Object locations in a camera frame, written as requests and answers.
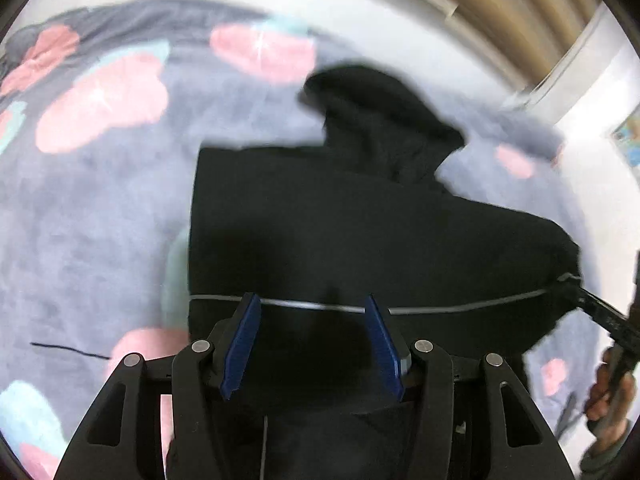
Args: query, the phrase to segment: black cord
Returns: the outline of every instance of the black cord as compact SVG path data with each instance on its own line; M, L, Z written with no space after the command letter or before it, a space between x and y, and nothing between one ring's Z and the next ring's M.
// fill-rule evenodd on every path
M83 355L85 357L95 357L96 359L103 359L105 361L108 361L109 359L111 359L110 357L107 357L105 355L91 354L89 352L83 352L82 350L78 350L77 348L72 348L71 346L49 345L49 344L45 344L45 343L34 343L34 342L31 342L30 345L31 346L37 346L38 348L54 348L54 349L57 349L57 350L68 350L69 352L75 352L75 353Z

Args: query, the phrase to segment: mint green patch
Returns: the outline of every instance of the mint green patch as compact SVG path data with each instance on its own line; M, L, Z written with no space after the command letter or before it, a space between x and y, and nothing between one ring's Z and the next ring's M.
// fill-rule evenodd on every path
M150 41L149 43L139 43L136 45L123 46L111 50L110 53L105 54L100 60L95 63L90 69L84 72L76 81L80 81L92 73L97 72L101 68L110 65L114 61L122 59L123 57L131 56L132 54L152 54L156 56L163 64L169 58L171 53L171 45L168 40Z
M31 444L62 458L67 442L47 399L34 386L14 381L0 393L0 431L20 458L20 444Z
M271 16L266 20L254 23L252 28L256 30L282 32L292 36L301 36L302 38L306 38L309 33L309 28L306 26L306 23L294 18L288 18L287 16Z
M7 111L11 112L11 120L6 126L4 135L0 137L0 155L6 149L6 147L15 139L15 136L20 131L20 128L24 124L26 115L24 111L27 108L27 103L23 101L15 101L7 107Z

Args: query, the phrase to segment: bed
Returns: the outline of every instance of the bed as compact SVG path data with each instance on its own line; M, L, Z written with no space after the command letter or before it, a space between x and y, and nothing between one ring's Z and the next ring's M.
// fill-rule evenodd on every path
M187 250L198 149L321 144L298 93L313 70L361 60L283 16L205 0L77 9L18 31L0 60L0 431L50 479L105 378L131 351L188 343ZM438 168L454 194L561 225L598 273L556 165L562 139L402 75L459 127ZM530 390L558 437L580 413L598 328L563 318L526 355ZM171 437L162 400L162 436Z

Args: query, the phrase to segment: person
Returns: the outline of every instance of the person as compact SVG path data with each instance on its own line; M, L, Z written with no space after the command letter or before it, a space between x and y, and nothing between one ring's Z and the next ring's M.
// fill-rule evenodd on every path
M596 382L591 387L589 399L585 403L584 414L587 419L596 422L607 415L610 409L609 361L611 348L604 352L602 364L596 371ZM618 455L631 432L632 423L627 415L636 397L638 388L631 373L620 380L622 400L615 407L610 424L604 428L593 445L584 453L580 461L580 480L601 480L605 477L613 459Z

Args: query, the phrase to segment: person's wrist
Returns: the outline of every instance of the person's wrist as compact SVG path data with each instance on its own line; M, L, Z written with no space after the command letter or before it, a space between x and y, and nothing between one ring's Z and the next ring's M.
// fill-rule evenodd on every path
M595 456L604 453L607 449L615 446L625 436L627 424L626 420L622 420L617 425L603 431L599 439L591 447L591 455Z

